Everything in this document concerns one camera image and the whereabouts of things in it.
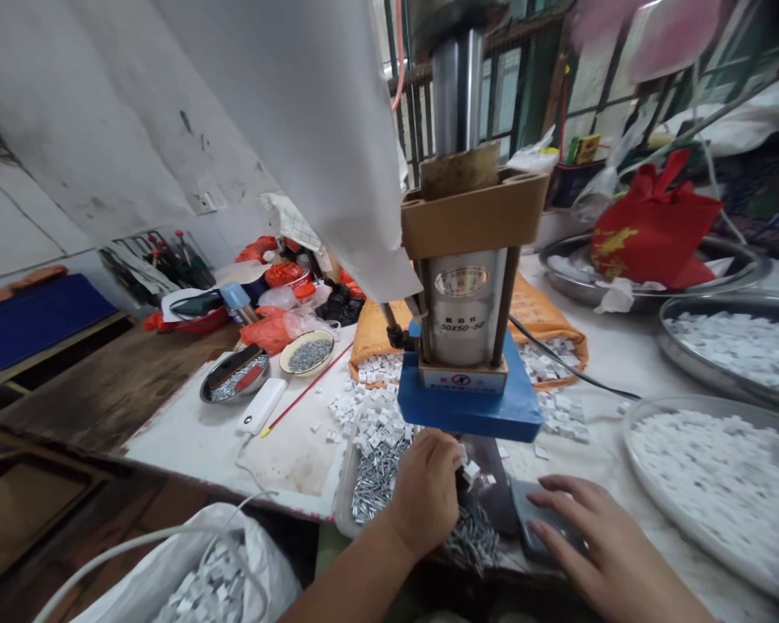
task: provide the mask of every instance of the wooden table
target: wooden table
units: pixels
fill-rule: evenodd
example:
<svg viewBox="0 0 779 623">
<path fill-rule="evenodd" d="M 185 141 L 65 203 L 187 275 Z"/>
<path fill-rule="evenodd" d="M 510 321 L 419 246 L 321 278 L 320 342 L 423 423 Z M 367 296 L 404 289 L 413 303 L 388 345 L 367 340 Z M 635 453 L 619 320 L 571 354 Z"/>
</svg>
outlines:
<svg viewBox="0 0 779 623">
<path fill-rule="evenodd" d="M 0 426 L 111 456 L 192 372 L 238 338 L 234 323 L 204 336 L 128 331 L 0 411 Z"/>
</svg>

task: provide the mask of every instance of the round metal tray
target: round metal tray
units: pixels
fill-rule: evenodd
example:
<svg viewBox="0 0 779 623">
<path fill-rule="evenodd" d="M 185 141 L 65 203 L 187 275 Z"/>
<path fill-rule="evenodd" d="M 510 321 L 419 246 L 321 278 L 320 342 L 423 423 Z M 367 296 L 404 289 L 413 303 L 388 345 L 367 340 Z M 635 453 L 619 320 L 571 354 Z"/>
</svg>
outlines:
<svg viewBox="0 0 779 623">
<path fill-rule="evenodd" d="M 548 259 L 554 255 L 570 257 L 581 254 L 584 247 L 591 247 L 591 234 L 582 234 L 553 242 L 539 254 L 539 261 L 545 269 L 551 285 L 567 297 L 578 300 L 586 305 L 597 307 L 607 288 L 590 283 L 585 279 L 575 279 L 569 275 L 555 271 L 548 264 Z M 770 260 L 750 251 L 748 248 L 734 242 L 706 236 L 699 246 L 699 255 L 705 260 L 719 258 L 734 258 L 725 276 L 726 281 L 713 286 L 695 286 L 686 290 L 663 290 L 661 292 L 636 290 L 632 313 L 656 313 L 669 299 L 698 297 L 706 294 L 734 292 L 761 281 L 770 274 Z"/>
<path fill-rule="evenodd" d="M 779 433 L 779 414 L 740 402 L 702 395 L 655 396 L 636 402 L 626 413 L 623 422 L 623 440 L 632 460 L 632 467 L 639 482 L 658 507 L 672 519 L 681 530 L 711 556 L 756 587 L 779 599 L 779 577 L 746 558 L 738 549 L 721 543 L 693 516 L 681 509 L 674 495 L 662 488 L 653 474 L 641 460 L 640 448 L 632 439 L 634 426 L 655 414 L 673 413 L 681 409 L 700 411 L 713 417 L 724 418 L 737 415 L 756 428 L 772 427 Z"/>
<path fill-rule="evenodd" d="M 660 308 L 658 345 L 687 374 L 720 394 L 779 411 L 779 390 L 752 381 L 714 363 L 686 346 L 666 326 L 665 320 L 684 312 L 711 315 L 717 312 L 749 313 L 779 322 L 779 292 L 742 291 L 715 296 L 672 299 Z"/>
</svg>

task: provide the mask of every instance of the red bag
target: red bag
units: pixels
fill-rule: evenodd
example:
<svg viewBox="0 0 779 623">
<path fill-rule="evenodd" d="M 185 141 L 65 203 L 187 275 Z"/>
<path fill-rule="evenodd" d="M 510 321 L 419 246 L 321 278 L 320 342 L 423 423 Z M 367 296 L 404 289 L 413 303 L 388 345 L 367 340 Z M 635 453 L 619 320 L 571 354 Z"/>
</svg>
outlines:
<svg viewBox="0 0 779 623">
<path fill-rule="evenodd" d="M 268 287 L 288 286 L 292 281 L 302 277 L 305 272 L 294 262 L 274 264 L 266 271 L 266 283 Z"/>
<path fill-rule="evenodd" d="M 267 350 L 269 355 L 282 352 L 292 342 L 286 330 L 286 323 L 283 322 L 286 310 L 264 305 L 258 307 L 256 311 L 261 317 L 260 321 L 240 329 L 242 343 L 247 346 L 258 344 Z"/>
<path fill-rule="evenodd" d="M 696 195 L 691 182 L 666 192 L 689 157 L 689 150 L 674 151 L 660 177 L 652 164 L 641 166 L 628 194 L 598 219 L 591 260 L 608 279 L 657 281 L 672 290 L 715 278 L 695 252 L 724 205 Z"/>
<path fill-rule="evenodd" d="M 262 259 L 262 255 L 266 251 L 276 251 L 277 250 L 277 239 L 273 236 L 260 236 L 257 238 L 256 242 L 252 242 L 247 247 L 242 249 L 242 253 L 236 256 L 236 260 L 234 260 L 234 263 L 241 262 L 241 261 L 251 261 L 251 260 L 257 260 L 261 264 L 267 264 L 265 260 Z"/>
</svg>

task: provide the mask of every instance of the black cable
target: black cable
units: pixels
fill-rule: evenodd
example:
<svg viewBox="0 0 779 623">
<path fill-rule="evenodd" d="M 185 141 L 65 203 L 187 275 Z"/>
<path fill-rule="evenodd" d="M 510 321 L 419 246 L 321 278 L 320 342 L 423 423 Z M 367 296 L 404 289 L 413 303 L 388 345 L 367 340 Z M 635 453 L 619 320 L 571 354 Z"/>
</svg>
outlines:
<svg viewBox="0 0 779 623">
<path fill-rule="evenodd" d="M 553 350 L 548 348 L 548 346 L 546 346 L 545 344 L 540 342 L 538 339 L 536 339 L 531 334 L 531 332 L 528 331 L 525 328 L 525 325 L 522 324 L 521 322 L 519 322 L 513 314 L 511 314 L 509 316 L 509 318 L 511 319 L 511 322 L 513 322 L 513 325 L 515 327 L 517 327 L 517 329 L 519 329 L 520 333 L 522 333 L 525 337 L 530 339 L 534 344 L 537 345 L 537 347 L 543 353 L 545 353 L 547 356 L 551 357 L 551 359 L 553 359 L 554 361 L 559 363 L 561 366 L 566 368 L 571 374 L 573 374 L 577 378 L 581 378 L 585 382 L 591 383 L 592 385 L 594 385 L 595 387 L 598 387 L 600 389 L 605 389 L 606 391 L 610 391 L 610 392 L 612 392 L 612 394 L 617 394 L 621 398 L 627 398 L 629 400 L 636 400 L 636 401 L 641 399 L 640 396 L 638 396 L 637 394 L 633 394 L 632 392 L 623 391 L 622 389 L 613 389 L 613 388 L 610 388 L 608 385 L 603 385 L 600 381 L 595 381 L 595 379 L 593 379 L 591 376 L 585 375 L 583 372 L 581 372 L 577 368 L 573 368 L 572 366 L 569 366 L 566 362 L 564 362 L 562 359 L 560 359 L 559 355 L 556 352 L 554 352 Z"/>
</svg>

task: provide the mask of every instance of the blue box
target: blue box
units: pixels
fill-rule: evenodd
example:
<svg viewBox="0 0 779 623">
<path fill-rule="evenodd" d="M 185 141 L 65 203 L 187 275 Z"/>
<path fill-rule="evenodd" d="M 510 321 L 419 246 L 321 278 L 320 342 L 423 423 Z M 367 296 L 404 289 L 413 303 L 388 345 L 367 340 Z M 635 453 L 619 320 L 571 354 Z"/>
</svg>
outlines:
<svg viewBox="0 0 779 623">
<path fill-rule="evenodd" d="M 0 369 L 117 312 L 82 274 L 69 274 L 18 291 L 0 302 Z"/>
</svg>

